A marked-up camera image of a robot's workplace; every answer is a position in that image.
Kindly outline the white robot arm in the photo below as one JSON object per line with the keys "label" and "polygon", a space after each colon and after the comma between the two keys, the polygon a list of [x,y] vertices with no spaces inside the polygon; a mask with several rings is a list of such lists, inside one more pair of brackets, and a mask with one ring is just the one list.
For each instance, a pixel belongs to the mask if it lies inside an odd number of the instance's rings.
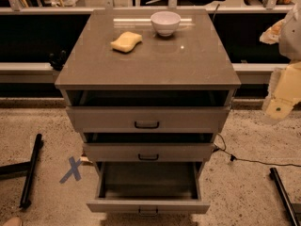
{"label": "white robot arm", "polygon": [[301,7],[295,5],[284,19],[261,34],[260,41],[277,43],[279,53],[290,60],[284,69],[272,72],[262,105],[266,118],[281,121],[301,102]]}

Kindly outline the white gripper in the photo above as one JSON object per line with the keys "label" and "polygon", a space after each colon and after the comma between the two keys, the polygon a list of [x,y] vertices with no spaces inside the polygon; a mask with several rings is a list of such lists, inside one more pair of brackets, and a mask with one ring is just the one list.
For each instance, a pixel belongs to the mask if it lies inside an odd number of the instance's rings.
{"label": "white gripper", "polygon": [[301,62],[290,63],[284,69],[275,68],[262,105],[264,115],[273,121],[283,120],[300,102]]}

